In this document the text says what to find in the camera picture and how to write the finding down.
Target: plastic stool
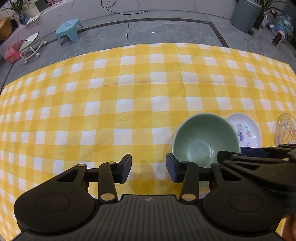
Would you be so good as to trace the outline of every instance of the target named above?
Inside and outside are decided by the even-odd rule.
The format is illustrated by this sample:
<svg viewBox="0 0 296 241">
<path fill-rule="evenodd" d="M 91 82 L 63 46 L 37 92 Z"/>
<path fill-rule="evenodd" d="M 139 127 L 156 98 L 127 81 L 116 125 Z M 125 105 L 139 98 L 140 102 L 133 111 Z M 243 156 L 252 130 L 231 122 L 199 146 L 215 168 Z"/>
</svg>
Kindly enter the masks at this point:
<svg viewBox="0 0 296 241">
<path fill-rule="evenodd" d="M 79 40 L 79 36 L 78 36 L 77 30 L 76 30 L 78 25 L 80 25 L 82 27 L 82 29 L 85 30 L 85 28 L 82 26 L 82 23 L 77 18 L 63 23 L 56 30 L 56 37 L 57 37 L 57 40 L 61 46 L 62 46 L 61 41 L 60 41 L 61 36 L 64 36 L 64 35 L 68 36 L 72 43 L 75 43 Z"/>
</svg>

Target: power cord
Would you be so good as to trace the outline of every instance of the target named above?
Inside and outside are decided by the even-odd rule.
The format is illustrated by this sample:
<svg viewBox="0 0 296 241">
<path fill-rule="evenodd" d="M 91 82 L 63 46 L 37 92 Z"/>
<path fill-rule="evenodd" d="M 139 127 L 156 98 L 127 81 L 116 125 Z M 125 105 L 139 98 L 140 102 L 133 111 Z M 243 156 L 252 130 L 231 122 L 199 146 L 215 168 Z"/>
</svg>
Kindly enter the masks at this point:
<svg viewBox="0 0 296 241">
<path fill-rule="evenodd" d="M 285 25 L 285 21 L 283 20 L 283 18 L 280 16 L 280 15 L 278 15 L 281 19 L 282 19 L 282 21 L 284 22 L 284 27 L 285 27 L 285 30 L 286 30 L 286 25 Z"/>
<path fill-rule="evenodd" d="M 103 6 L 103 0 L 101 0 L 101 6 L 102 6 L 102 8 L 108 10 L 109 12 L 113 12 L 113 13 L 117 13 L 117 14 L 121 14 L 121 15 L 133 15 L 133 14 L 139 14 L 139 13 L 148 12 L 148 11 L 135 12 L 135 13 L 119 13 L 119 12 L 114 12 L 114 11 L 109 10 L 108 8 L 111 8 L 111 7 L 116 3 L 116 0 L 115 0 L 115 2 L 114 2 L 111 6 L 108 6 L 109 3 L 110 3 L 110 1 L 111 1 L 111 0 L 109 0 L 109 2 L 107 3 L 107 6 L 104 7 L 104 6 Z"/>
</svg>

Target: floor tile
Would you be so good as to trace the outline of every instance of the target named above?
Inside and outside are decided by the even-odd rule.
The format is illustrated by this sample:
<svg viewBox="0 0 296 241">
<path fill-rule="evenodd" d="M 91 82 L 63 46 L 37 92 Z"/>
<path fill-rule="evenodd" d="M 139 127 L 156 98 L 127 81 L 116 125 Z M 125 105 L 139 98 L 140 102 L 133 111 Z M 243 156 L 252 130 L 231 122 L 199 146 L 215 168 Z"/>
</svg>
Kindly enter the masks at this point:
<svg viewBox="0 0 296 241">
<path fill-rule="evenodd" d="M 199 43 L 222 46 L 211 27 L 203 23 L 180 21 L 129 23 L 128 45 L 143 43 Z"/>
<path fill-rule="evenodd" d="M 32 57 L 27 64 L 19 60 L 13 66 L 6 85 L 18 78 L 50 64 L 103 49 L 126 46 L 128 23 L 120 23 L 101 28 L 95 28 L 79 34 L 80 39 L 72 43 L 68 38 L 61 40 L 62 46 L 57 41 L 42 47 L 40 57 Z"/>
<path fill-rule="evenodd" d="M 11 68 L 11 64 L 6 62 L 4 58 L 0 57 L 0 89 L 5 81 L 6 76 Z"/>
<path fill-rule="evenodd" d="M 210 22 L 206 14 L 198 12 L 173 11 L 173 10 L 150 10 L 140 14 L 132 14 L 130 19 L 138 18 L 186 18 Z"/>
<path fill-rule="evenodd" d="M 99 18 L 93 18 L 87 21 L 83 21 L 82 24 L 85 28 L 88 28 L 88 27 L 99 25 L 99 24 L 118 22 L 118 21 L 123 21 L 128 19 L 129 19 L 129 15 L 109 14 Z"/>
<path fill-rule="evenodd" d="M 214 20 L 214 25 L 225 39 L 230 48 L 258 53 L 269 58 L 273 58 L 288 63 L 296 72 L 296 50 L 290 43 L 280 43 L 275 47 L 271 40 L 274 34 L 267 28 L 256 30 L 253 28 L 254 34 L 249 35 L 234 27 L 229 19 L 216 16 L 209 16 Z"/>
<path fill-rule="evenodd" d="M 42 40 L 46 42 L 52 41 L 54 39 L 57 39 L 55 32 L 42 37 Z"/>
</svg>

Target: metal rivet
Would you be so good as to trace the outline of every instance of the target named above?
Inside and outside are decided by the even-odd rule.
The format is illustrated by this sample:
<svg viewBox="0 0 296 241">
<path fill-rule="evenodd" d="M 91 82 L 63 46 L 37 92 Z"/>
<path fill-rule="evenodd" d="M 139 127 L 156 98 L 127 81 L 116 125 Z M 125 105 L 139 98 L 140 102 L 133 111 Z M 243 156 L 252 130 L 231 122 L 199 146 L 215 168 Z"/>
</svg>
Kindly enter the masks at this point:
<svg viewBox="0 0 296 241">
<path fill-rule="evenodd" d="M 112 193 L 104 193 L 101 195 L 101 199 L 104 201 L 111 201 L 115 198 L 115 195 Z"/>
<path fill-rule="evenodd" d="M 194 199 L 196 199 L 196 196 L 192 193 L 185 193 L 181 196 L 181 198 L 185 201 L 193 201 Z"/>
</svg>

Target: clear glass plate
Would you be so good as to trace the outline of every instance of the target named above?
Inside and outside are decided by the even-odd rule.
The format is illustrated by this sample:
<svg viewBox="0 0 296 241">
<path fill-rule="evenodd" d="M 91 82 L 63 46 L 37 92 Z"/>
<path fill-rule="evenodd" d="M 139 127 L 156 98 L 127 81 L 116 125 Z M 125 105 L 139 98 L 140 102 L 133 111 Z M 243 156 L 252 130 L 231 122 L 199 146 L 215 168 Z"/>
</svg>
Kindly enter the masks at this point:
<svg viewBox="0 0 296 241">
<path fill-rule="evenodd" d="M 296 144 L 296 120 L 289 113 L 279 116 L 276 123 L 276 145 Z"/>
</svg>

